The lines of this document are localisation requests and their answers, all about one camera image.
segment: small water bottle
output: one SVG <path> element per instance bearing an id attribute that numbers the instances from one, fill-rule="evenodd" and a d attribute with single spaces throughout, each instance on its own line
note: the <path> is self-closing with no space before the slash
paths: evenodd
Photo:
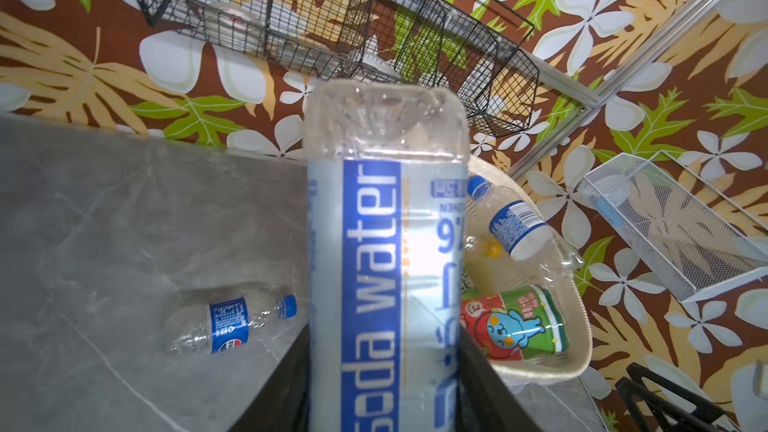
<path id="1" fill-rule="evenodd" d="M 283 319 L 296 315 L 296 298 L 262 288 L 228 288 L 198 293 L 200 298 L 171 312 L 166 330 L 172 354 L 216 354 L 239 347 L 255 334 L 273 336 Z"/>
<path id="2" fill-rule="evenodd" d="M 467 190 L 479 221 L 488 224 L 488 231 L 513 260 L 517 274 L 547 287 L 558 278 L 570 278 L 573 269 L 583 263 L 578 252 L 511 188 L 494 186 L 485 178 L 474 176 L 469 179 Z M 508 290 L 510 284 L 506 281 L 511 279 L 506 274 L 490 280 L 494 283 L 492 288 L 499 288 L 492 293 Z"/>
<path id="3" fill-rule="evenodd" d="M 509 187 L 494 186 L 483 177 L 469 179 L 475 213 L 513 260 L 528 260 L 557 234 Z"/>

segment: blue bottle cap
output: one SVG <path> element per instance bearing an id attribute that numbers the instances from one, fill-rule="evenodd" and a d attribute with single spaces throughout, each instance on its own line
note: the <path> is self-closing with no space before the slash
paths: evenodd
<path id="1" fill-rule="evenodd" d="M 491 184 L 489 184 L 487 180 L 480 176 L 474 176 L 470 178 L 467 184 L 467 193 L 475 200 L 483 197 L 488 193 L 488 190 L 490 189 Z"/>
<path id="2" fill-rule="evenodd" d="M 296 315 L 296 297 L 286 295 L 280 301 L 280 318 L 291 318 Z"/>

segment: grey marble countertop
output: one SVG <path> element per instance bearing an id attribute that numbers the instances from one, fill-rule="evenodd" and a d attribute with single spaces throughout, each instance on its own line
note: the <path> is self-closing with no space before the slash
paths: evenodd
<path id="1" fill-rule="evenodd" d="M 2 428 L 227 430 L 306 322 L 306 170 L 122 132 L 2 125 Z M 162 351 L 174 298 L 244 281 L 291 288 L 299 315 L 224 354 Z M 516 397 L 543 430 L 600 430 L 573 384 Z"/>

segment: crushed plastic bottle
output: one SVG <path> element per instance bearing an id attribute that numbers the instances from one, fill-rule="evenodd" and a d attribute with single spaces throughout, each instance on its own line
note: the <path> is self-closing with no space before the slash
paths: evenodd
<path id="1" fill-rule="evenodd" d="M 274 336 L 281 319 L 296 315 L 296 298 L 246 285 L 197 291 L 196 300 L 172 311 L 166 321 L 172 354 L 216 354 L 245 344 L 254 334 Z"/>
<path id="2" fill-rule="evenodd" d="M 449 90 L 308 97 L 310 430 L 453 430 L 469 153 Z"/>
<path id="3" fill-rule="evenodd" d="M 512 270 L 492 277 L 470 275 L 483 294 L 510 290 L 519 285 L 514 274 L 525 274 L 528 281 L 548 287 L 559 278 L 570 278 L 583 263 L 581 256 L 552 226 L 534 212 L 509 187 L 494 186 L 485 178 L 469 179 L 468 194 L 475 203 L 480 223 L 498 240 L 512 259 Z"/>

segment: wall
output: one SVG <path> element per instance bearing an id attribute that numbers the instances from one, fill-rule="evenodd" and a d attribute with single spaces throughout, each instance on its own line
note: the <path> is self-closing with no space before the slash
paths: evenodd
<path id="1" fill-rule="evenodd" d="M 524 46 L 563 71 L 581 71 L 578 78 L 595 86 L 686 0 L 515 1 L 506 3 L 536 26 Z M 594 14 L 600 8 L 595 2 L 606 5 L 599 14 Z M 614 230 L 579 201 L 573 188 L 596 162 L 617 152 L 694 152 L 684 158 L 698 158 L 698 167 L 706 158 L 703 173 L 717 179 L 725 193 L 755 215 L 768 213 L 765 147 L 760 147 L 768 125 L 768 102 L 760 88 L 768 79 L 763 67 L 766 15 L 759 6 L 765 3 L 755 0 L 744 6 L 744 0 L 731 0 L 722 5 L 636 77 L 592 123 L 553 150 L 538 165 L 537 182 L 524 184 L 563 236 L 590 263 L 604 264 L 597 268 L 602 271 L 598 276 L 594 268 L 579 275 L 596 337 L 588 382 L 621 430 L 631 427 L 610 386 L 632 360 L 662 360 L 669 374 L 692 389 L 703 388 L 743 430 L 758 420 L 754 411 L 762 410 L 751 407 L 754 398 L 746 392 L 743 376 L 734 372 L 768 354 L 764 286 L 750 284 L 703 308 L 684 310 L 658 287 L 624 281 L 648 270 L 635 263 Z M 304 99 L 317 81 L 191 42 L 170 31 L 174 24 L 152 29 L 135 0 L 0 4 L 0 111 L 301 158 Z M 564 9 L 558 4 L 565 4 Z M 456 0 L 456 5 L 469 11 L 475 1 Z M 505 34 L 519 34 L 518 24 L 497 19 L 497 12 L 491 7 L 482 21 L 506 25 Z M 588 28 L 582 15 L 595 16 Z M 578 106 L 546 88 L 540 89 L 535 105 L 534 125 L 527 132 L 497 139 L 471 131 L 472 152 L 509 168 Z M 745 232 L 766 236 L 762 228 Z"/>
<path id="2" fill-rule="evenodd" d="M 577 274 L 595 338 L 585 379 L 616 430 L 635 430 L 613 389 L 631 362 L 698 394 L 703 391 L 727 411 L 730 422 L 721 424 L 728 430 L 734 430 L 733 424 L 742 430 L 765 428 L 768 403 L 751 392 L 754 363 L 768 357 L 765 283 L 681 306 L 574 192 L 584 174 L 617 153 L 650 158 L 667 150 L 757 216 L 762 226 L 703 191 L 671 161 L 660 166 L 756 243 L 768 245 L 765 4 L 768 0 L 725 0 L 523 181 L 550 223 L 592 265 Z M 591 66 L 600 64 L 588 63 L 587 70 Z M 642 122 L 632 129 L 611 128 L 639 112 Z M 504 145 L 497 144 L 496 150 Z M 481 157 L 493 160 L 496 150 Z M 503 153 L 512 162 L 517 157 L 508 149 Z M 677 219 L 684 221 L 684 214 Z"/>

